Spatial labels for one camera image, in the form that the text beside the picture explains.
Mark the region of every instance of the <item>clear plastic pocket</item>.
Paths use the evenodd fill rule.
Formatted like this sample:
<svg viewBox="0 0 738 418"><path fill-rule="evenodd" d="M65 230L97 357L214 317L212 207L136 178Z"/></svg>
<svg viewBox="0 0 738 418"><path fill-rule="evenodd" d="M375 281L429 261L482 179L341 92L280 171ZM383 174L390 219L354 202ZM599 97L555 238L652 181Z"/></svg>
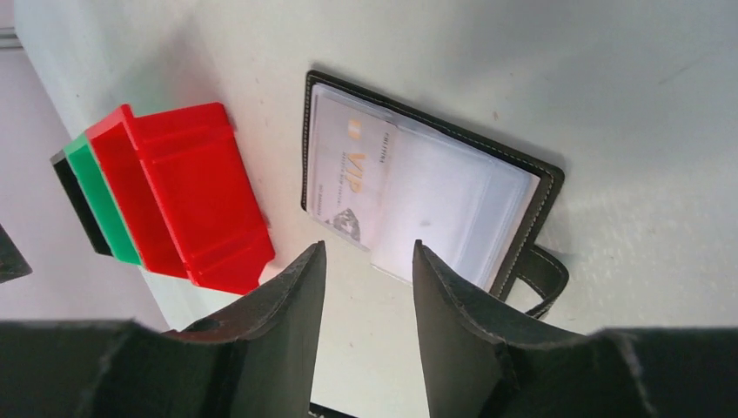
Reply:
<svg viewBox="0 0 738 418"><path fill-rule="evenodd" d="M386 108L312 88L307 211L412 281L422 239L489 290L540 179Z"/></svg>

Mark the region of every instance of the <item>white table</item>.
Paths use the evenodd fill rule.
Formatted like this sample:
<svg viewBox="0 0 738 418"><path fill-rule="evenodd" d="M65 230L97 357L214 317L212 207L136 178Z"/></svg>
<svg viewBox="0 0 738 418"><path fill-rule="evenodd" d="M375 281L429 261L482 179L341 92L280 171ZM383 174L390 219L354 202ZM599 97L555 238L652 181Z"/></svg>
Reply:
<svg viewBox="0 0 738 418"><path fill-rule="evenodd" d="M738 323L734 0L17 2L17 31L74 137L121 103L225 103L278 258L328 245L313 399L427 415L411 289L299 208L317 67L563 165L539 243L569 288L547 320ZM234 300L146 274L173 327ZM535 299L523 286L517 307Z"/></svg>

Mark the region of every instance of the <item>red box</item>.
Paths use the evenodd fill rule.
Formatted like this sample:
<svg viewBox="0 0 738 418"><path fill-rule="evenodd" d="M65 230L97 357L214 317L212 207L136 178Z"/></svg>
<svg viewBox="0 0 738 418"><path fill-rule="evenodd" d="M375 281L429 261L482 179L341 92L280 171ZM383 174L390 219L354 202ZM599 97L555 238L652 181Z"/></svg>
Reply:
<svg viewBox="0 0 738 418"><path fill-rule="evenodd" d="M124 104L87 136L144 267L226 292L258 286L274 249L224 106L136 118Z"/></svg>

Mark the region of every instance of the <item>black wallet edge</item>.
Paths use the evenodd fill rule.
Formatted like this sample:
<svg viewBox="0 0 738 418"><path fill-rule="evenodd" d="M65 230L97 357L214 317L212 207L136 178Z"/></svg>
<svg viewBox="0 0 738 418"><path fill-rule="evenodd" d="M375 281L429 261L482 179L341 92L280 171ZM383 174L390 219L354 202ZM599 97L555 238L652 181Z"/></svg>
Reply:
<svg viewBox="0 0 738 418"><path fill-rule="evenodd" d="M419 121L422 124L431 126L432 128L446 134L447 136L459 140L460 142L470 145L482 152L493 155L515 165L527 172L539 177L540 182L536 187L533 198L528 206L523 219L520 222L518 232L513 237L510 248L502 260L500 270L497 277L494 278L489 293L500 300L507 299L513 283L516 279L515 267L519 260L525 259L535 248L535 239L540 229L543 227L551 208L554 205L556 197L559 195L561 187L564 183L564 172L557 166L549 164L538 158L532 157L524 152L517 151L507 145L500 144L490 138L481 136L472 131L464 129L460 126L450 124L433 115L429 115L423 111L412 108L406 104L402 104L396 100L381 95L375 91L368 90L360 85L350 83L341 78L326 74L323 71L310 70L306 75L305 82L305 112L303 120L303 141L302 141L302 198L300 206L307 212L307 166L308 166L308 140L310 135L310 107L312 101L312 87L315 84L325 84L335 89L352 94L357 98L361 98L366 102L374 105L388 108L396 111L398 114ZM561 276L558 280L564 285L568 281L568 272L566 268L558 261L557 264L562 269Z"/></svg>

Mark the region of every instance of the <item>card holder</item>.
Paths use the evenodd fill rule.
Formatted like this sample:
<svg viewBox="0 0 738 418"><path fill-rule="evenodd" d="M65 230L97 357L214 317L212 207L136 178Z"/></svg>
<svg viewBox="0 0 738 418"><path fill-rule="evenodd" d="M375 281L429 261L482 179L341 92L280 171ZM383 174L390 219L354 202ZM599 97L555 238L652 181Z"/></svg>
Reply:
<svg viewBox="0 0 738 418"><path fill-rule="evenodd" d="M374 91L307 74L302 208L411 281L416 239L504 300L520 278L544 299L568 280L534 245L561 169Z"/></svg>

